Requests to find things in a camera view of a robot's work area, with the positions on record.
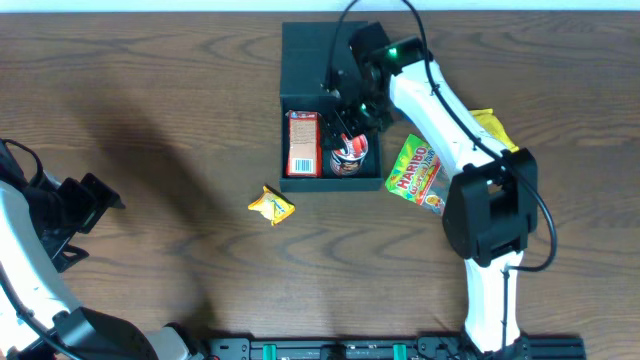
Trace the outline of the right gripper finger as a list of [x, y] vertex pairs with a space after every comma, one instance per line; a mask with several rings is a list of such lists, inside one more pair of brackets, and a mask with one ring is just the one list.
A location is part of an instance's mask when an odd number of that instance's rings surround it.
[[345, 133], [344, 123], [337, 112], [331, 112], [320, 120], [321, 146], [323, 150], [332, 151], [344, 146], [342, 135]]
[[353, 135], [349, 126], [342, 121], [341, 125], [344, 128], [342, 134], [342, 140], [344, 146], [341, 149], [343, 155], [364, 155], [365, 154], [365, 137], [360, 135]]

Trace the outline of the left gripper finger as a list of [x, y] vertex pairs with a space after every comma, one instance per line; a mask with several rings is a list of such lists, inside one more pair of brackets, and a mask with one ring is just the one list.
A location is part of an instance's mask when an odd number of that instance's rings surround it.
[[72, 235], [46, 235], [42, 245], [58, 273], [63, 273], [80, 261], [89, 257], [89, 253], [71, 244]]
[[95, 206], [80, 228], [80, 233], [88, 234], [108, 209], [124, 210], [126, 208], [120, 195], [94, 174], [87, 173], [80, 184], [95, 198]]

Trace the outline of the small red Pringles can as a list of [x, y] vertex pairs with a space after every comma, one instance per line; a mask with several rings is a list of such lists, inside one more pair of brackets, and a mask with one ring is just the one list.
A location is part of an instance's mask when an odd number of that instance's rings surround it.
[[339, 177], [354, 176], [359, 173], [369, 144], [365, 134], [349, 138], [341, 135], [342, 147], [331, 152], [330, 166], [335, 175]]

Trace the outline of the red and white carton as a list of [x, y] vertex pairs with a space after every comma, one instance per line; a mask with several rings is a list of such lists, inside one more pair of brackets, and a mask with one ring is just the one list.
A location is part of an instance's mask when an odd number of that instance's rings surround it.
[[286, 175], [318, 178], [322, 172], [320, 120], [318, 112], [287, 112], [289, 120], [289, 152]]

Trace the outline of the dark green box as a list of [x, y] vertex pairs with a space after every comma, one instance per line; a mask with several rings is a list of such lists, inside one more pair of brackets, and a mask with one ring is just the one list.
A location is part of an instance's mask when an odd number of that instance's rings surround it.
[[281, 177], [283, 192], [376, 191], [383, 183], [381, 144], [376, 134], [367, 137], [369, 151], [360, 170], [341, 177], [331, 168], [331, 152], [323, 150], [322, 172], [318, 177], [292, 177], [289, 164], [289, 119], [287, 113], [312, 111], [328, 119], [338, 100], [322, 87], [327, 57], [335, 32], [334, 22], [285, 22], [282, 24], [280, 76], [281, 105]]

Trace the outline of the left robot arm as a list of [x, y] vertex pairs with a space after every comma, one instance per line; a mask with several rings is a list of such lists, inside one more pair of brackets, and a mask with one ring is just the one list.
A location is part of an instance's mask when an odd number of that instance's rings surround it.
[[31, 178], [1, 142], [1, 354], [7, 359], [203, 359], [205, 349], [177, 324], [143, 333], [91, 310], [62, 279], [87, 258], [71, 245], [89, 233], [120, 196], [95, 175], [64, 181], [40, 161]]

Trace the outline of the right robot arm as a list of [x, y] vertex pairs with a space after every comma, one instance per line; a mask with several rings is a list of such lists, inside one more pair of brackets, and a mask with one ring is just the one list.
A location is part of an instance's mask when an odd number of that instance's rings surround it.
[[465, 263], [466, 344], [477, 357], [524, 353], [515, 315], [517, 275], [537, 227], [538, 169], [472, 116], [444, 79], [423, 36], [391, 42], [378, 23], [355, 30], [348, 47], [360, 72], [350, 81], [335, 64], [327, 88], [360, 119], [394, 107], [435, 151], [449, 178], [442, 224]]

